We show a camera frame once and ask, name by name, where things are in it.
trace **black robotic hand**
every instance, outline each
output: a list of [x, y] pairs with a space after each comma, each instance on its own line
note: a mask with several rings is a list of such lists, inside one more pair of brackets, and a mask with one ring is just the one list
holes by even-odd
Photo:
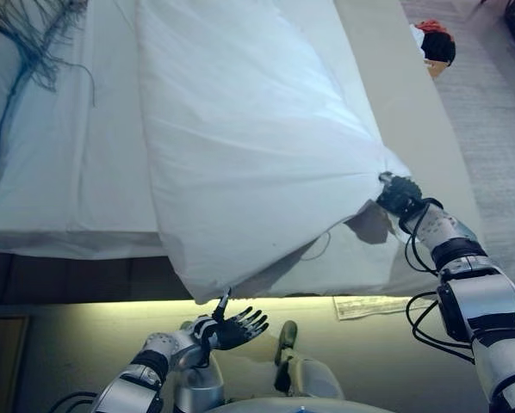
[[238, 347], [253, 340], [269, 327], [265, 322], [267, 316], [262, 316], [261, 310], [251, 314], [252, 307], [225, 320], [225, 308], [230, 294], [231, 289], [223, 295], [211, 317], [200, 316], [187, 327], [189, 333], [202, 346], [202, 359], [197, 367], [208, 366], [211, 350], [229, 350]]

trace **paper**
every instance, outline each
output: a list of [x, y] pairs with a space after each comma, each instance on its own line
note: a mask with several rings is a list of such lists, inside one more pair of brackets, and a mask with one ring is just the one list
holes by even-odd
[[[369, 297], [334, 297], [334, 305], [338, 320], [352, 320], [373, 314], [392, 314], [405, 310], [410, 297], [386, 297], [383, 295]], [[417, 299], [411, 310], [426, 308], [431, 304], [429, 299]]]

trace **black cable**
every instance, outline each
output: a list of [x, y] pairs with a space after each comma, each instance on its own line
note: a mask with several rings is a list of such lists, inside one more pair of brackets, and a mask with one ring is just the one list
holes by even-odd
[[76, 403], [72, 404], [68, 409], [66, 409], [65, 413], [72, 413], [74, 409], [82, 404], [93, 404], [93, 400], [78, 400]]
[[417, 333], [421, 334], [424, 338], [427, 338], [428, 340], [430, 340], [432, 342], [435, 342], [435, 343], [440, 344], [442, 346], [453, 347], [453, 348], [465, 348], [465, 349], [470, 350], [470, 346], [468, 344], [460, 344], [458, 342], [444, 342], [443, 340], [438, 340], [437, 338], [432, 337], [429, 334], [426, 334], [424, 331], [422, 331], [419, 328], [418, 324], [411, 319], [411, 306], [413, 305], [414, 301], [416, 301], [417, 299], [420, 299], [422, 297], [426, 297], [426, 296], [429, 296], [429, 295], [435, 295], [435, 294], [436, 294], [435, 292], [430, 291], [428, 293], [421, 293], [419, 295], [416, 295], [416, 296], [412, 297], [409, 300], [409, 302], [407, 303], [406, 308], [405, 308], [406, 320], [409, 322], [409, 324], [413, 328], [416, 326]]
[[428, 313], [433, 310], [433, 308], [437, 305], [437, 301], [434, 301], [433, 303], [431, 303], [431, 305], [425, 309], [425, 311], [420, 315], [420, 317], [416, 320], [416, 324], [413, 326], [413, 337], [416, 338], [419, 342], [423, 342], [424, 344], [430, 346], [430, 347], [433, 347], [433, 348], [436, 348], [438, 350], [441, 350], [441, 351], [444, 351], [445, 353], [448, 353], [448, 354], [452, 354], [460, 359], [463, 359], [465, 361], [468, 361], [472, 364], [475, 364], [475, 361], [472, 357], [469, 357], [465, 354], [462, 354], [462, 353], [459, 353], [458, 351], [455, 351], [455, 350], [451, 350], [450, 348], [446, 348], [444, 346], [440, 346], [439, 344], [436, 344], [435, 342], [430, 342], [422, 337], [420, 337], [418, 334], [417, 334], [417, 327], [418, 325], [422, 322], [422, 320], [424, 319], [424, 317], [426, 317], [426, 315], [428, 315]]
[[328, 246], [330, 245], [330, 242], [332, 240], [332, 235], [330, 234], [330, 231], [327, 232], [326, 235], [328, 236], [328, 239], [326, 240], [325, 248], [323, 248], [323, 250], [316, 256], [312, 256], [311, 258], [300, 258], [300, 261], [312, 261], [312, 260], [316, 260], [317, 258], [321, 258], [326, 253], [326, 250], [328, 249]]
[[413, 239], [413, 236], [409, 236], [405, 243], [405, 260], [409, 267], [411, 267], [413, 270], [418, 271], [419, 273], [427, 273], [428, 271], [422, 268], [414, 267], [414, 265], [411, 264], [411, 260], [409, 259], [409, 245], [411, 244], [411, 239]]
[[60, 407], [60, 405], [64, 402], [67, 402], [68, 400], [70, 400], [71, 398], [80, 398], [80, 397], [84, 397], [84, 398], [96, 398], [96, 393], [92, 392], [92, 391], [75, 391], [73, 393], [70, 393], [68, 396], [64, 396], [63, 398], [61, 398], [57, 403], [55, 403], [51, 409], [49, 409], [49, 411], [47, 413], [54, 413], [55, 411], [57, 411], [57, 409]]
[[424, 331], [422, 331], [419, 328], [419, 325], [420, 325], [420, 323], [422, 323], [422, 320], [424, 320], [424, 318], [430, 313], [430, 311], [436, 307], [437, 301], [434, 301], [426, 310], [424, 310], [415, 322], [411, 319], [410, 310], [411, 310], [411, 305], [414, 303], [414, 301], [416, 301], [417, 299], [420, 299], [422, 297], [434, 295], [434, 294], [435, 294], [435, 292], [428, 292], [428, 293], [421, 293], [421, 294], [415, 295], [406, 304], [405, 315], [406, 315], [406, 319], [408, 320], [409, 324], [413, 327], [413, 337], [416, 338], [419, 342], [422, 342], [430, 347], [444, 351], [445, 353], [455, 355], [456, 357], [459, 357], [465, 361], [475, 364], [475, 361], [473, 358], [468, 357], [467, 355], [459, 353], [455, 350], [451, 350], [450, 348], [447, 348], [447, 347], [453, 347], [453, 348], [470, 349], [469, 346], [467, 346], [465, 344], [444, 342], [442, 340], [438, 340], [436, 338], [433, 338], [433, 337], [427, 335]]
[[437, 277], [437, 272], [434, 271], [433, 269], [431, 269], [430, 267], [428, 267], [424, 261], [422, 261], [422, 259], [420, 258], [420, 255], [419, 255], [419, 252], [417, 251], [416, 249], [416, 236], [417, 236], [417, 233], [419, 231], [419, 227], [420, 227], [420, 224], [422, 224], [422, 220], [424, 219], [426, 213], [428, 212], [428, 209], [430, 209], [430, 204], [431, 202], [430, 201], [427, 201], [427, 206], [426, 208], [424, 208], [424, 211], [422, 212], [422, 215], [420, 215], [420, 218], [419, 218], [419, 221], [417, 222], [417, 224], [414, 226], [414, 230], [413, 230], [413, 234], [411, 235], [411, 240], [412, 240], [412, 245], [413, 245], [413, 254], [414, 254], [414, 257], [416, 258], [416, 261], [419, 262], [419, 264], [424, 268], [425, 271], [423, 272], [427, 272], [427, 273], [430, 273], [432, 274], [434, 277]]

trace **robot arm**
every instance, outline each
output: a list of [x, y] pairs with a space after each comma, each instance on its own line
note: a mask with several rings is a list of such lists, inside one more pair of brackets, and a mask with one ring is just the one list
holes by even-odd
[[251, 307], [225, 320], [229, 295], [230, 290], [211, 317], [200, 316], [172, 333], [149, 335], [131, 363], [93, 403], [91, 413], [159, 413], [163, 408], [160, 390], [170, 371], [205, 367], [211, 350], [238, 347], [269, 327], [261, 311], [247, 317]]
[[400, 218], [435, 263], [438, 302], [447, 334], [471, 345], [481, 387], [494, 411], [515, 411], [515, 285], [492, 262], [474, 233], [424, 200], [418, 187], [389, 173], [377, 200]]

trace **white bedding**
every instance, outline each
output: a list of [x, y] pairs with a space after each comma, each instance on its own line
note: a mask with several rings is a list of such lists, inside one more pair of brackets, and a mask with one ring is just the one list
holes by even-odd
[[[275, 3], [314, 47], [363, 130], [380, 139], [333, 3]], [[32, 83], [24, 91], [0, 181], [0, 251], [81, 259], [161, 256], [168, 251], [158, 237], [142, 135], [135, 1], [91, 1], [81, 26], [72, 34], [72, 46], [56, 48], [91, 71], [96, 106], [90, 79], [77, 68], [62, 69], [56, 94]], [[393, 237], [367, 245], [344, 225], [330, 233], [320, 258], [300, 262], [280, 280], [281, 273], [274, 274], [276, 282], [264, 280], [245, 293], [350, 293], [387, 286], [397, 247]], [[305, 256], [320, 252], [321, 242]]]
[[105, 259], [161, 256], [142, 138], [133, 0], [90, 1], [57, 92], [30, 82], [5, 142], [0, 251]]
[[357, 214], [383, 171], [408, 175], [275, 2], [142, 0], [137, 29], [158, 229], [197, 300]]

